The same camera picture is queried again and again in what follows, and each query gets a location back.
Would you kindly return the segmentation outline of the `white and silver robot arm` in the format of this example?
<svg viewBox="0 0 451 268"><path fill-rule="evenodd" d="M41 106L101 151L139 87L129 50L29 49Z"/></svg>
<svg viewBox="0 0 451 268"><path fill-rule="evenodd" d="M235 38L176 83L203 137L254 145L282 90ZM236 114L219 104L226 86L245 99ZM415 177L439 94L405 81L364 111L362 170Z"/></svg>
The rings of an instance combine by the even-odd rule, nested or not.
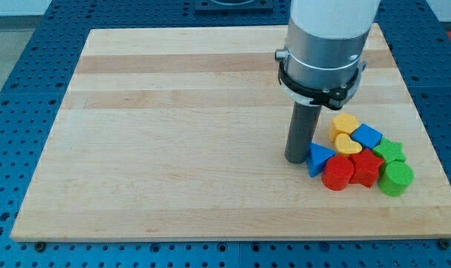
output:
<svg viewBox="0 0 451 268"><path fill-rule="evenodd" d="M379 0L292 0L284 47L275 52L282 90L297 104L341 109L356 93L362 52Z"/></svg>

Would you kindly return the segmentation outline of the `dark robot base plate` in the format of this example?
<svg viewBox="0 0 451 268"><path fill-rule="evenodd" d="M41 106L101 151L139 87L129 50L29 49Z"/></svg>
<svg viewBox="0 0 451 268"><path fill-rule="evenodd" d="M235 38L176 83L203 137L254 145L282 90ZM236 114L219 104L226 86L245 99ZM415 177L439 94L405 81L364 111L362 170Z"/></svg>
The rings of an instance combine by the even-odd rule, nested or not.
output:
<svg viewBox="0 0 451 268"><path fill-rule="evenodd" d="M273 11L273 0L193 0L195 13Z"/></svg>

